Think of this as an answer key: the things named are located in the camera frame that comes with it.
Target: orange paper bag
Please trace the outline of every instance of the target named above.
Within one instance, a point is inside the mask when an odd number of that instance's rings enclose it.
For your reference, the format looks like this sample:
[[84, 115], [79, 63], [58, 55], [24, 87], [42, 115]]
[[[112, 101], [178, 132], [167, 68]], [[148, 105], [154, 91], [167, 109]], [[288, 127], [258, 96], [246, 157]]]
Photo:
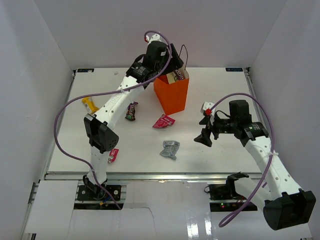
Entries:
[[153, 82], [153, 88], [159, 102], [163, 108], [165, 115], [171, 115], [185, 110], [189, 75], [187, 71], [183, 71], [185, 79], [177, 80], [169, 84], [166, 75], [160, 76]]

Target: yellow package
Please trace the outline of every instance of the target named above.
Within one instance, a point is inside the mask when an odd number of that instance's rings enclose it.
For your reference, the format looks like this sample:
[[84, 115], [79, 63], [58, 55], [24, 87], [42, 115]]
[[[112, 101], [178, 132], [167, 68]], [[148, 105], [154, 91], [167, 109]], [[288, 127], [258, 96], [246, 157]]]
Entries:
[[96, 111], [99, 110], [99, 108], [96, 107], [94, 101], [92, 100], [92, 97], [90, 96], [83, 98], [82, 102], [85, 105], [89, 114], [94, 114]]

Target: tabletop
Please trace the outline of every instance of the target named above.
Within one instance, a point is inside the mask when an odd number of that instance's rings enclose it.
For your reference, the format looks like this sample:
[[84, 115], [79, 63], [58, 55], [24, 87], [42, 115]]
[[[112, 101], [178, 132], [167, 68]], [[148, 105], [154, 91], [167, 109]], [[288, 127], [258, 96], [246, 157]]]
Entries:
[[[69, 100], [85, 94], [115, 90], [121, 83], [127, 68], [95, 68], [93, 72], [77, 72]], [[220, 134], [212, 147], [194, 142], [201, 133], [199, 121], [202, 104], [215, 103], [222, 97], [242, 92], [250, 94], [244, 72], [227, 72], [225, 68], [187, 68], [189, 87], [185, 110], [170, 115], [174, 125], [165, 129], [152, 126], [164, 113], [151, 83], [137, 99], [136, 121], [119, 119], [114, 132], [119, 136], [116, 161], [109, 163], [110, 173], [260, 173], [251, 155], [232, 134]], [[102, 107], [110, 96], [93, 97], [97, 107]], [[246, 99], [252, 121], [258, 120], [253, 101], [244, 96], [234, 96], [223, 101], [217, 110], [229, 113], [229, 101]], [[65, 110], [58, 134], [59, 142], [68, 153], [90, 160], [91, 150], [86, 135], [84, 117], [87, 109], [78, 100]], [[163, 141], [180, 142], [176, 160], [160, 155]], [[63, 155], [54, 148], [48, 168], [49, 173], [85, 173], [89, 167]]]

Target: black label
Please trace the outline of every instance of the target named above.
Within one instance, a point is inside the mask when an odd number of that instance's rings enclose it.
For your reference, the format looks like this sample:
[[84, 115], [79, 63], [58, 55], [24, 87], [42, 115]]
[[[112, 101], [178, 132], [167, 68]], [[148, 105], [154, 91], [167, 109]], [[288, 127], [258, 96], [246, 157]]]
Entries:
[[226, 67], [227, 72], [243, 72], [244, 70], [241, 67]]
[[93, 73], [95, 71], [94, 68], [79, 68], [78, 73]]

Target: white wall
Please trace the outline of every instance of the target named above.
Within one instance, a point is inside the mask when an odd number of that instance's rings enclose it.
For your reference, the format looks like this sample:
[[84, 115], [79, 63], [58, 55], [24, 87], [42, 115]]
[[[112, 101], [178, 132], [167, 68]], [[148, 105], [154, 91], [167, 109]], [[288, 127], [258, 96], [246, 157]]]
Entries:
[[72, 71], [33, 0], [0, 0], [0, 239], [17, 240]]
[[[320, 200], [320, 1], [288, 0], [252, 65], [258, 98], [275, 128], [276, 150]], [[320, 204], [309, 226], [320, 239]]]
[[158, 30], [190, 67], [251, 66], [286, 0], [35, 0], [72, 69], [128, 67]]

